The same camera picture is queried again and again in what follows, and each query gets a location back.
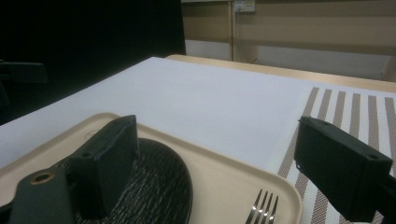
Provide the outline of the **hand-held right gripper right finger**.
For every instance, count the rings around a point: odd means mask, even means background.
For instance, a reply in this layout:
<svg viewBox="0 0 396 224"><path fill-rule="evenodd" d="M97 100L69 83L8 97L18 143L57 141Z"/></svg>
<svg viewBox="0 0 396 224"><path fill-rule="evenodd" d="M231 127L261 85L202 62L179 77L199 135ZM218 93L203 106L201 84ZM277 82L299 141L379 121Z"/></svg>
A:
<svg viewBox="0 0 396 224"><path fill-rule="evenodd" d="M294 152L297 169L347 220L393 220L392 159L320 119L302 117Z"/></svg>

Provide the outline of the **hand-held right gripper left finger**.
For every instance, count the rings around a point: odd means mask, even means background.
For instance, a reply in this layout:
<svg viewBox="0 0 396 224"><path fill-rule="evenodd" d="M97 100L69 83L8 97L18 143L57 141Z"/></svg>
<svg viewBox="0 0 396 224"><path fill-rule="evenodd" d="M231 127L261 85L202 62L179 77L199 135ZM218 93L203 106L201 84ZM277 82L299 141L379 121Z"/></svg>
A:
<svg viewBox="0 0 396 224"><path fill-rule="evenodd" d="M139 158L135 115L114 119L67 159L84 219L109 216Z"/></svg>

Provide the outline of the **black round plate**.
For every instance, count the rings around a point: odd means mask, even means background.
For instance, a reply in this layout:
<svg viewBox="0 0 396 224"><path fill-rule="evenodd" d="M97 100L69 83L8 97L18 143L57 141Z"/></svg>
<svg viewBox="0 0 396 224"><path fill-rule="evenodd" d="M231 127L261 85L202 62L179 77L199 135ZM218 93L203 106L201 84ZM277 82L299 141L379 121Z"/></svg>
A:
<svg viewBox="0 0 396 224"><path fill-rule="evenodd" d="M79 210L77 224L188 224L193 190L187 165L169 146L139 138L140 156L134 162L126 187L109 216L84 219ZM64 168L77 200L77 181L67 159Z"/></svg>

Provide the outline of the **silver fork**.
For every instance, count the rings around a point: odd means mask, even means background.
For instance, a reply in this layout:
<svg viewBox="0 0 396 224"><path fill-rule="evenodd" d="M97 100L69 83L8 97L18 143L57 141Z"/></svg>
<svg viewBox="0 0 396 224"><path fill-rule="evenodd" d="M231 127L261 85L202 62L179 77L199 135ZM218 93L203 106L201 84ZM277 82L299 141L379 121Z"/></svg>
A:
<svg viewBox="0 0 396 224"><path fill-rule="evenodd" d="M245 224L274 224L279 196L260 189Z"/></svg>

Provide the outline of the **beige plastic tray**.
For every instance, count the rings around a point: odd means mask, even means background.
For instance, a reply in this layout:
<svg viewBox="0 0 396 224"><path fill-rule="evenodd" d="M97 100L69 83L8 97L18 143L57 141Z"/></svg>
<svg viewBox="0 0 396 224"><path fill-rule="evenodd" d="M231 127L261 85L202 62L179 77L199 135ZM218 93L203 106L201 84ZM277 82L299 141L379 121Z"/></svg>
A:
<svg viewBox="0 0 396 224"><path fill-rule="evenodd" d="M0 169L0 205L11 201L23 177L69 156L116 118L94 115ZM187 165L193 190L188 224L243 224L260 189L279 196L275 224L300 224L302 199L286 179L141 124L137 131L140 138L172 148Z"/></svg>

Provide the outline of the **brown striped placemat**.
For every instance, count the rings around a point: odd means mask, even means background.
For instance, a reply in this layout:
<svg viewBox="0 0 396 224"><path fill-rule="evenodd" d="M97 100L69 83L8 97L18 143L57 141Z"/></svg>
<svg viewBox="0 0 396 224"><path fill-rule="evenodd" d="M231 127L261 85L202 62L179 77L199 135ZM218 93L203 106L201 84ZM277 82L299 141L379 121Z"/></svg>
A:
<svg viewBox="0 0 396 224"><path fill-rule="evenodd" d="M293 155L298 119L310 116L325 120L380 151L393 160L390 174L396 177L396 94L381 96L315 87L303 95L295 113L271 170L289 180L299 192L303 203L301 224L352 224L297 170Z"/></svg>

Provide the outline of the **black curtain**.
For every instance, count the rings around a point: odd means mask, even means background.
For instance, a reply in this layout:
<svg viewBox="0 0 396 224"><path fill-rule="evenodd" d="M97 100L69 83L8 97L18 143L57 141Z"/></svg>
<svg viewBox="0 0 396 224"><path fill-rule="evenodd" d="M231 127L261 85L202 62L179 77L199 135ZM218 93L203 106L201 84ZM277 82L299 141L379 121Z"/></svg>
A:
<svg viewBox="0 0 396 224"><path fill-rule="evenodd" d="M181 0L0 0L0 63L43 63L45 83L0 80L0 125L149 57L185 53Z"/></svg>

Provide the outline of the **light wooden table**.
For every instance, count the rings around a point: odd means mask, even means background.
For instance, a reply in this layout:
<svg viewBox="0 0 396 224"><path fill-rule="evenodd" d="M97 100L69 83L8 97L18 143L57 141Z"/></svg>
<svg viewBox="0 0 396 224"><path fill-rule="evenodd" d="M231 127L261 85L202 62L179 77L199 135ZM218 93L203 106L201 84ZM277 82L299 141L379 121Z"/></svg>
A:
<svg viewBox="0 0 396 224"><path fill-rule="evenodd" d="M229 61L223 61L223 60L207 59L207 58L179 55L179 54L173 54L173 55L167 56L167 59L174 60L174 61L186 62L186 63L213 65L216 67L224 67L224 68L243 70L243 71L249 71L249 72L257 72L257 73L262 73L262 74L271 74L271 75L282 76L282 77L293 77L293 78L298 78L298 79L302 79L302 80L316 81L316 82L321 82L321 83L326 83L326 84L341 85L341 86L365 89L365 90L370 90L370 91L383 91L383 92L396 93L396 83L395 82L372 80L372 79L365 79L365 78L358 78L358 77L343 77L343 76L337 76L337 75L308 72L308 71L273 67L273 66L267 66L267 65L229 62Z"/></svg>

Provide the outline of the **wooden cabinet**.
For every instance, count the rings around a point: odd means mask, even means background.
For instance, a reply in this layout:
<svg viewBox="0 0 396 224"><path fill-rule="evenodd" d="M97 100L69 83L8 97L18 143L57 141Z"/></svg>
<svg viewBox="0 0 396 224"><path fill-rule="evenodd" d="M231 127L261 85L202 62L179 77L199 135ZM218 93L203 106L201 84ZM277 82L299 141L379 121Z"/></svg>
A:
<svg viewBox="0 0 396 224"><path fill-rule="evenodd" d="M396 81L396 0L181 0L188 53Z"/></svg>

